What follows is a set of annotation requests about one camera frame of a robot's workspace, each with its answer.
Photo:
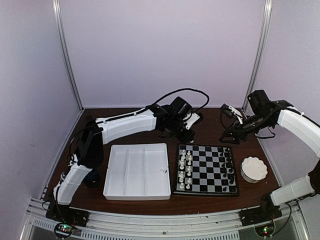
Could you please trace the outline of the white piece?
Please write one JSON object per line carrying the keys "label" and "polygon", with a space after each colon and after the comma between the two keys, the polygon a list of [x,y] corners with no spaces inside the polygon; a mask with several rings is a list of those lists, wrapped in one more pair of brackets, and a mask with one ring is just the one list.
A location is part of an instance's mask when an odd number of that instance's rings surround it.
{"label": "white piece", "polygon": [[185,154],[182,154],[181,155],[181,158],[180,158],[180,162],[184,162],[185,161],[185,159],[186,159],[186,155]]}

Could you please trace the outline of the white piece passed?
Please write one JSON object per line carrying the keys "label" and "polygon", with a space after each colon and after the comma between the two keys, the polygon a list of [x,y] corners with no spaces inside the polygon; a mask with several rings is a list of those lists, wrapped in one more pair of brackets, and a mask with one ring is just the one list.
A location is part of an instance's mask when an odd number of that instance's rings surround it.
{"label": "white piece passed", "polygon": [[179,168],[180,168],[181,170],[183,170],[183,169],[185,168],[185,163],[181,161]]}

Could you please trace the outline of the black white chess board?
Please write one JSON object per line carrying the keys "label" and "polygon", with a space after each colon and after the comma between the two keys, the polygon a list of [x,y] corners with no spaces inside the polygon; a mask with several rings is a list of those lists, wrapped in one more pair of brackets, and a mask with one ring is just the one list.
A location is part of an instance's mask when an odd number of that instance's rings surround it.
{"label": "black white chess board", "polygon": [[[182,150],[186,150],[183,170],[180,169]],[[188,165],[188,151],[191,151],[192,155],[191,165]],[[188,166],[192,166],[191,176],[187,175]],[[179,188],[180,172],[184,173],[183,189]],[[178,144],[172,193],[189,196],[238,197],[240,189],[232,148],[230,146]]]}

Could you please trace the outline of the white piece placed later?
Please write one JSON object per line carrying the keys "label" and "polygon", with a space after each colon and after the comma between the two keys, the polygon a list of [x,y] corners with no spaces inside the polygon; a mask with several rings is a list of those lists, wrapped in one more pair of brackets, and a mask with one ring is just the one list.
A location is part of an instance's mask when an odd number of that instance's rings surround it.
{"label": "white piece placed later", "polygon": [[184,172],[181,171],[178,176],[179,176],[179,182],[182,183],[184,181]]}

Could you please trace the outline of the white plastic compartment tray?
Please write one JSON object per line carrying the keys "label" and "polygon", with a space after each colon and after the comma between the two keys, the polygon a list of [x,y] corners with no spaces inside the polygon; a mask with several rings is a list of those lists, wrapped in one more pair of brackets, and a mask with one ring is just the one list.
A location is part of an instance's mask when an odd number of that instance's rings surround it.
{"label": "white plastic compartment tray", "polygon": [[103,196],[110,201],[170,199],[167,145],[165,143],[112,145]]}

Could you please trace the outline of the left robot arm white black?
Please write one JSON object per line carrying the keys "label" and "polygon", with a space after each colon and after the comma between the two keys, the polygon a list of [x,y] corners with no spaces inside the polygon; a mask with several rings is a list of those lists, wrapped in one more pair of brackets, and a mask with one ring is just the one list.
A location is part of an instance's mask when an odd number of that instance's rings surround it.
{"label": "left robot arm white black", "polygon": [[80,134],[75,152],[70,156],[69,171],[62,174],[49,197],[55,204],[52,213],[61,222],[72,218],[68,206],[81,183],[96,187],[100,181],[97,168],[103,163],[104,145],[141,132],[168,131],[181,143],[192,142],[192,126],[201,119],[192,107],[183,102],[160,106],[148,105],[142,109],[111,117],[100,117],[87,122]]}

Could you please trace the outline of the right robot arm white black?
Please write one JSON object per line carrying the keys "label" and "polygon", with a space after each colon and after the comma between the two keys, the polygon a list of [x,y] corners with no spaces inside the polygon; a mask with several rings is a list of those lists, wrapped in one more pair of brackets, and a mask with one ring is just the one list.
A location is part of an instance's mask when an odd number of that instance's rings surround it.
{"label": "right robot arm white black", "polygon": [[220,143],[241,144],[258,137],[280,187],[266,193],[253,212],[268,220],[280,207],[320,194],[320,125],[286,100],[249,98],[250,116],[223,104]]}

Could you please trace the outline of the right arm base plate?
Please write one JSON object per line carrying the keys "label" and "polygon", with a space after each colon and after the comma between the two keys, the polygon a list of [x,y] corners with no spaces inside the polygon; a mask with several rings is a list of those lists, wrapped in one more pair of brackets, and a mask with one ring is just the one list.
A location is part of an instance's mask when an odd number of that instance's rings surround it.
{"label": "right arm base plate", "polygon": [[281,216],[282,212],[278,207],[271,210],[262,210],[261,207],[246,208],[239,212],[240,221],[243,227],[268,222],[272,219],[280,218]]}

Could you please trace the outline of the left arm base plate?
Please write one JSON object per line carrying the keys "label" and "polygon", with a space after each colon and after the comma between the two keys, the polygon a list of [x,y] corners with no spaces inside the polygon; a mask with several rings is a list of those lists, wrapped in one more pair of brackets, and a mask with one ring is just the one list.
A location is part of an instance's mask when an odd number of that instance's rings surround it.
{"label": "left arm base plate", "polygon": [[69,205],[50,203],[45,217],[70,226],[86,227],[90,213],[85,210],[70,208]]}

